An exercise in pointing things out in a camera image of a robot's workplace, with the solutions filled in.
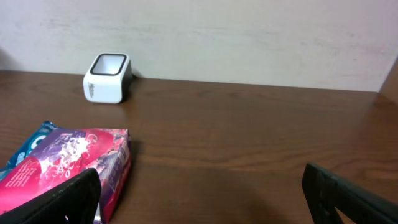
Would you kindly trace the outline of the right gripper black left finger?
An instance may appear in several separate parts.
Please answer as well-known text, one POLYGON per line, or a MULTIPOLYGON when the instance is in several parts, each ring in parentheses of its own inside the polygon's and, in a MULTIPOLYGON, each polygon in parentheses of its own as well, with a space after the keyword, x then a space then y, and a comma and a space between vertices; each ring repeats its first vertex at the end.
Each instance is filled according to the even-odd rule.
POLYGON ((2 214, 1 223, 93 224, 100 196, 99 175, 90 168, 2 214))

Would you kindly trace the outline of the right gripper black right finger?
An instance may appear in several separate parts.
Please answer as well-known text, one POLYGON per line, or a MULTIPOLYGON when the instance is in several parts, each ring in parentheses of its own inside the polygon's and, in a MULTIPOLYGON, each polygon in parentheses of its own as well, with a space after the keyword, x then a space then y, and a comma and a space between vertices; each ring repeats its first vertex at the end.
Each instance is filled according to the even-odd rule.
POLYGON ((397 224, 397 205, 314 164, 308 163, 302 189, 314 223, 397 224))

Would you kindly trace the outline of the red purple liner packet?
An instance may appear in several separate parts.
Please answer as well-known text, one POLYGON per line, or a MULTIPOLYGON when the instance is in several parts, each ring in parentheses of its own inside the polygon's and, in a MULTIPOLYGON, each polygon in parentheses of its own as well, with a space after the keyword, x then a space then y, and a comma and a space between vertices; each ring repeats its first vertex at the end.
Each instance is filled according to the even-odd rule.
POLYGON ((96 169, 101 197, 95 223, 109 223, 131 168, 127 129, 56 129, 1 181, 1 213, 86 169, 96 169))

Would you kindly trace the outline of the blue oreo cookie pack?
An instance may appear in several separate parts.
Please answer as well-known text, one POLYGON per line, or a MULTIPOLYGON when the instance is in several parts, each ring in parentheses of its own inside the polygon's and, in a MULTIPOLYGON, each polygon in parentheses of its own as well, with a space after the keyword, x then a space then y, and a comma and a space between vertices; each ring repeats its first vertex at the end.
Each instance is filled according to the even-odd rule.
POLYGON ((6 165, 1 168, 3 180, 19 163, 21 163, 52 131, 57 129, 51 121, 44 121, 25 143, 11 156, 6 165))

